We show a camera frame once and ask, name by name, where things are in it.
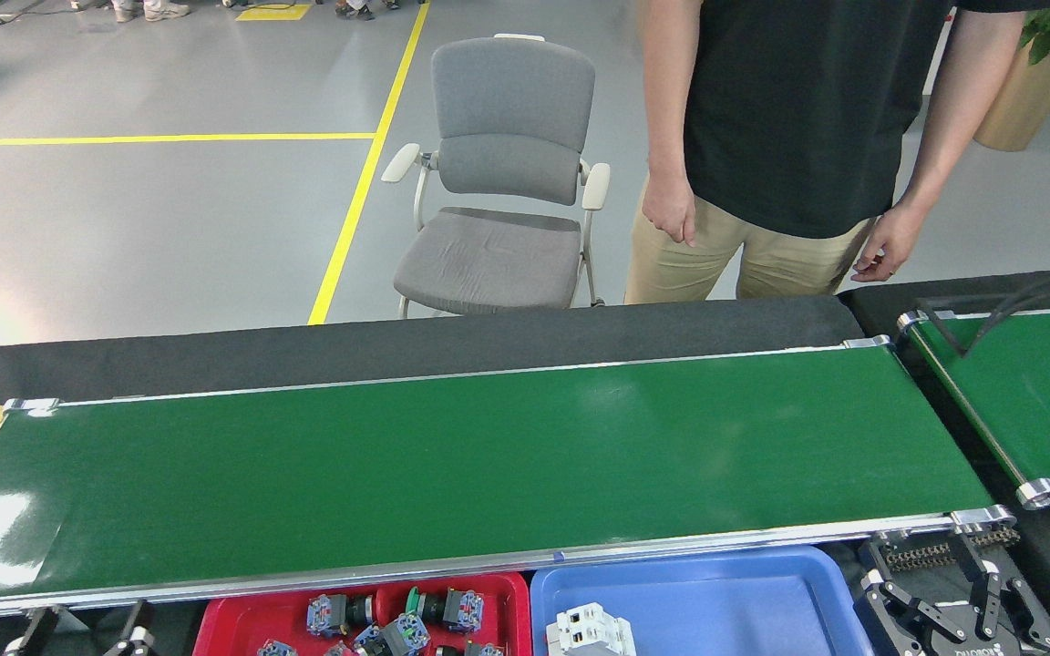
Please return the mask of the person's left hand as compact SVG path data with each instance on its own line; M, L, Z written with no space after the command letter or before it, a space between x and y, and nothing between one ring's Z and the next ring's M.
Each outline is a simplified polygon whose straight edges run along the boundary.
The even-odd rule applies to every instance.
M872 225L870 236L850 266L854 282L887 282L911 257L929 209L896 204Z

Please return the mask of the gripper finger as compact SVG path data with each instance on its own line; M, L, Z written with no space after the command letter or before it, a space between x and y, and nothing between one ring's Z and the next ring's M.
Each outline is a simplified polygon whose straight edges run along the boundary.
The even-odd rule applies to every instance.
M26 617L24 634L5 646L4 656L41 655L61 620L61 608L33 608Z
M154 616L154 608L149 602L138 601L114 643L116 655L158 655L155 638L150 631Z

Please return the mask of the person's right hand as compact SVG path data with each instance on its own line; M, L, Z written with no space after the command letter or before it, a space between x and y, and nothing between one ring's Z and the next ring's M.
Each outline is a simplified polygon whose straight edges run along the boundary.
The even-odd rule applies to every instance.
M642 212L672 241L695 246L695 193L684 173L649 173Z

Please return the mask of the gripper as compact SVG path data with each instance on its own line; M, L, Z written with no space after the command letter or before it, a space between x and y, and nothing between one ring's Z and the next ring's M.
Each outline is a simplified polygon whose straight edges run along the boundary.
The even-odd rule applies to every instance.
M954 644L954 623L934 605L868 570L857 615L876 655L1050 655L1050 616L1026 581L985 570L973 583L979 646Z

